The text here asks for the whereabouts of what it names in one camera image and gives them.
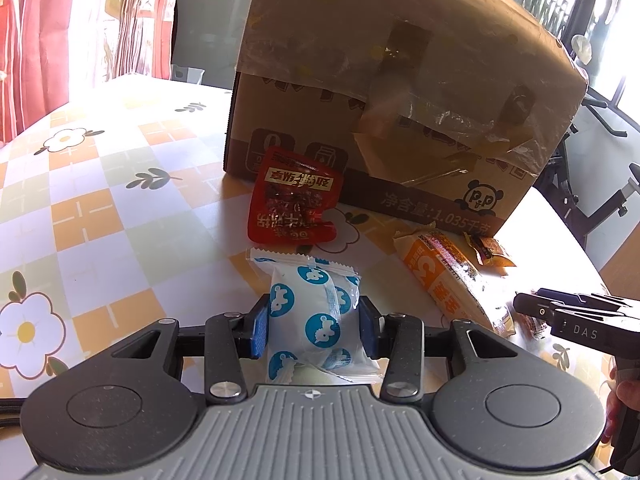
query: white snack packet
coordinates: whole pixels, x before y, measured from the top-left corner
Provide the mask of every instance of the white snack packet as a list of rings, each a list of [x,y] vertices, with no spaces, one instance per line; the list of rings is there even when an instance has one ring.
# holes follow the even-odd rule
[[[352,267],[304,254],[252,249],[250,260],[271,275],[268,380],[288,384],[296,362],[353,382],[382,378],[360,341],[360,277]]]

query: small snack packet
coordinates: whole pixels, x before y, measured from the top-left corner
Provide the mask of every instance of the small snack packet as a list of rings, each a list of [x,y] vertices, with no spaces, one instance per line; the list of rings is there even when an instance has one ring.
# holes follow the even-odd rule
[[[548,327],[545,321],[540,321],[535,317],[526,316],[525,314],[516,314],[518,314],[518,318],[527,329],[527,333],[533,339],[540,339],[545,334],[545,330]]]
[[[503,337],[515,334],[506,304],[513,294],[489,286],[454,240],[464,243],[461,237],[427,226],[396,233],[394,245],[447,319],[470,319]]]
[[[268,379],[289,383],[296,362],[354,382],[378,382],[378,364],[360,341],[360,277],[352,267],[304,254],[252,249],[271,275]]]
[[[486,267],[515,267],[507,251],[495,238],[464,233],[466,243],[476,252],[478,263]]]
[[[335,238],[322,213],[335,207],[342,174],[306,156],[271,146],[251,196],[247,233],[259,244],[316,244]]]

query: human hand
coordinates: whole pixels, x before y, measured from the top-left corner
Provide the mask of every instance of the human hand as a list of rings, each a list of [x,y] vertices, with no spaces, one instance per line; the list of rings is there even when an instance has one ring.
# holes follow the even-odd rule
[[[611,379],[616,378],[616,368],[609,373]],[[611,390],[607,397],[607,423],[601,441],[606,444],[618,427],[620,407],[625,405],[636,412],[640,412],[640,381],[622,381],[615,390]]]

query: white flower print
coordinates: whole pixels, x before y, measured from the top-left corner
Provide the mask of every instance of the white flower print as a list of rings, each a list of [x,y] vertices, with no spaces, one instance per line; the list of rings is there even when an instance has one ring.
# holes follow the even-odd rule
[[[322,215],[322,220],[333,222],[336,236],[330,242],[322,242],[316,246],[325,253],[337,254],[347,250],[347,248],[360,239],[360,232],[353,226],[345,214],[339,209],[327,209]]]
[[[44,294],[7,303],[0,310],[0,366],[34,379],[45,370],[47,357],[60,350],[65,335],[62,319]]]
[[[53,137],[45,140],[42,145],[50,152],[61,152],[65,148],[80,144],[84,140],[85,133],[86,130],[84,128],[60,130],[56,132]]]

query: tablecloth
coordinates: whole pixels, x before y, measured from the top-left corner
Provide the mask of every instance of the tablecloth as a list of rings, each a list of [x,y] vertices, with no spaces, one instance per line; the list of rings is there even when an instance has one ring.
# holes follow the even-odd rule
[[[230,99],[224,89],[127,75],[0,149],[0,397],[27,396],[161,317],[203,324],[248,311],[268,290],[246,260],[252,184],[223,171]],[[405,222],[343,204],[328,215],[334,241],[275,249],[355,266],[383,313],[444,323],[394,253]],[[533,189],[498,239],[531,288],[606,290]],[[608,356],[550,336],[513,338],[606,397]],[[183,382],[201,391],[202,380],[202,363],[186,359]],[[610,452],[600,446],[596,463]],[[33,466],[16,432],[0,431],[0,464],[5,480]]]

